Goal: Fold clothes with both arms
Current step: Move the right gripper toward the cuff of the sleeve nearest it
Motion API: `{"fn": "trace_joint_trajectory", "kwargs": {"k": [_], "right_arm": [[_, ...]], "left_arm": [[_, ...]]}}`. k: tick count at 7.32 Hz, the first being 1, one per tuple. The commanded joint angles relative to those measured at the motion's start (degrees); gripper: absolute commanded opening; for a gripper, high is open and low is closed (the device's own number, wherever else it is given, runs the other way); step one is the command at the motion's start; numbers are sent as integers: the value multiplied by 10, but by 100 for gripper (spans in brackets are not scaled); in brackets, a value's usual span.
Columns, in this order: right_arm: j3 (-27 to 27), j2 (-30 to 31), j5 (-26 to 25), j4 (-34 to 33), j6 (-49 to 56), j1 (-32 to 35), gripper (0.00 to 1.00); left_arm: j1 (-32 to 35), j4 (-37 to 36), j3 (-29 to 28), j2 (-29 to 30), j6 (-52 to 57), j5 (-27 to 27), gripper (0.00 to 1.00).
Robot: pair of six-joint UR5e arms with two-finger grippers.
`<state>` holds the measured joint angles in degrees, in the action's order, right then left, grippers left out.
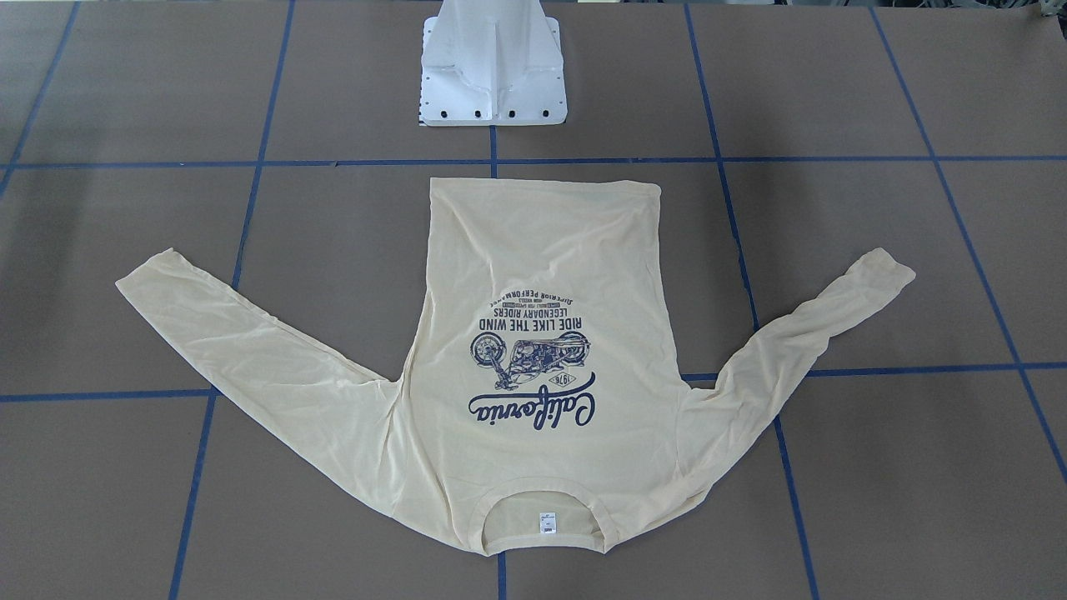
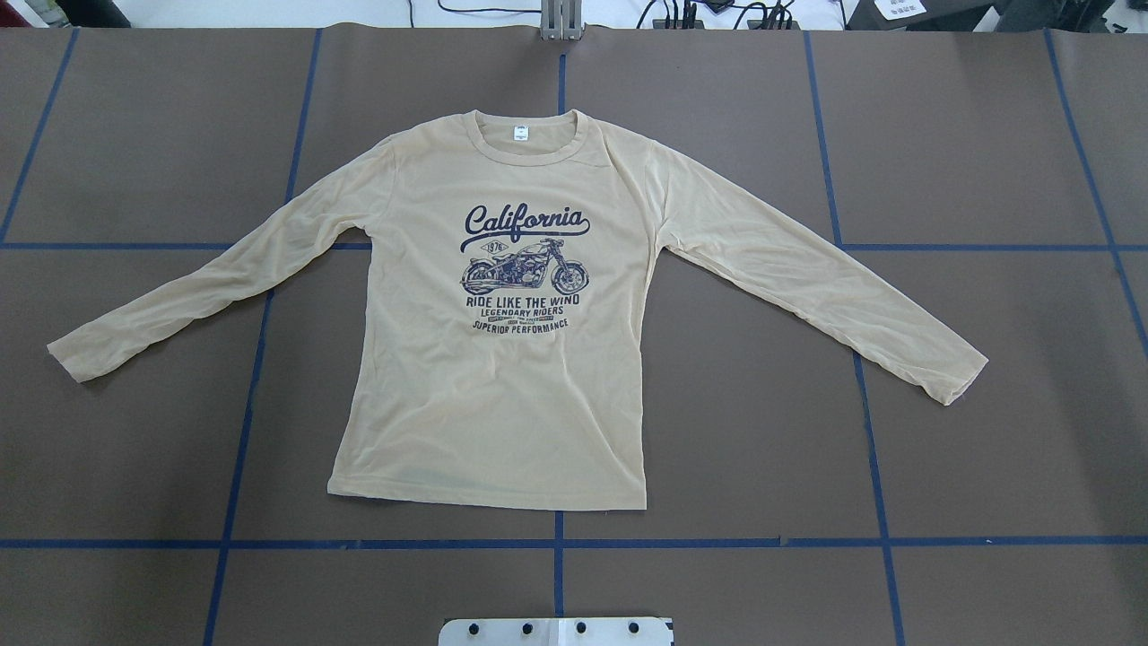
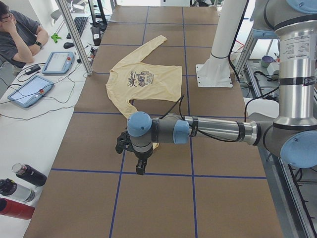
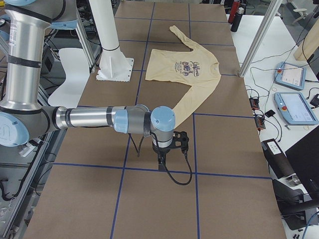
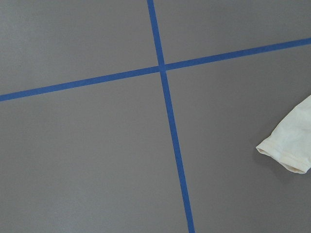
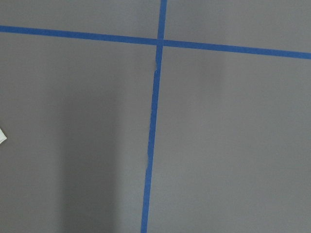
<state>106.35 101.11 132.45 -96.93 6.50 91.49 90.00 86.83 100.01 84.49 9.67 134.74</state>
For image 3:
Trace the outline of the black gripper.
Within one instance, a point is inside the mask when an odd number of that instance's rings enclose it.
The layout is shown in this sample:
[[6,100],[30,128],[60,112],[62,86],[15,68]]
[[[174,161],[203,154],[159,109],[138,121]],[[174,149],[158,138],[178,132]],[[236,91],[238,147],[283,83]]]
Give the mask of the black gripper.
[[148,158],[152,155],[153,153],[153,149],[149,149],[146,152],[138,152],[135,151],[134,154],[136,155],[136,157],[138,158],[138,163],[136,165],[136,173],[138,175],[144,175],[146,172],[146,163]]

